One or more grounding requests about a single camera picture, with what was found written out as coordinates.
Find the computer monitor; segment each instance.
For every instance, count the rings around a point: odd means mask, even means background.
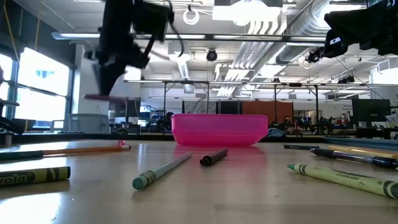
[[[355,122],[386,121],[386,116],[391,115],[390,100],[354,99],[353,117]]]
[[[381,1],[383,1],[383,0],[366,0],[366,5],[367,5],[367,7],[372,7],[373,5],[375,5]],[[395,4],[395,0],[387,1],[387,7],[394,6],[394,4]]]
[[[109,103],[109,110],[114,111],[115,117],[139,117],[141,108],[141,99],[128,100],[126,103]]]

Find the window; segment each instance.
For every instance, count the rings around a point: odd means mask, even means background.
[[[9,86],[7,83],[3,83],[0,85],[0,99],[7,100],[8,99],[8,89]],[[4,106],[2,109],[2,117],[6,117],[7,106]]]
[[[0,66],[4,70],[4,80],[10,80],[12,71],[12,59],[7,56],[0,55]]]
[[[21,54],[18,83],[66,96],[69,68],[34,50],[25,48]]]
[[[15,117],[35,119],[35,127],[47,128],[51,121],[64,119],[66,99],[62,96],[51,96],[25,88],[18,88]]]
[[[66,65],[25,48],[18,71],[18,84],[23,88],[17,89],[20,106],[15,118],[34,119],[35,128],[48,128],[51,121],[65,119],[69,72]]]

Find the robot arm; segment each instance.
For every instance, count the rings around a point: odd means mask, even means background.
[[[173,21],[171,4],[167,7],[142,0],[106,0],[103,25],[98,29],[101,32],[98,49],[85,53],[86,58],[97,62],[93,70],[99,94],[109,95],[126,65],[145,68],[154,42],[164,41],[167,24],[172,26]],[[134,43],[131,27],[136,34],[152,35],[144,52]]]
[[[359,44],[361,50],[378,49],[379,55],[398,54],[398,3],[394,0],[367,2],[367,9],[325,15],[331,30],[326,35],[324,57],[343,55],[351,44]]]

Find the pink plastic bowl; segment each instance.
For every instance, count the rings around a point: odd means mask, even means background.
[[[185,146],[250,146],[268,133],[268,117],[262,115],[176,114],[172,132]]]

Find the black pen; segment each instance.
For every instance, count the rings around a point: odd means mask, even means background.
[[[349,152],[334,151],[330,149],[311,149],[310,152],[314,153],[315,155],[324,156],[327,158],[362,162],[365,164],[372,164],[383,168],[395,169],[398,167],[398,161],[392,158],[380,156],[365,156],[360,154],[352,154]]]
[[[298,146],[298,145],[284,145],[285,149],[319,149],[319,146]]]

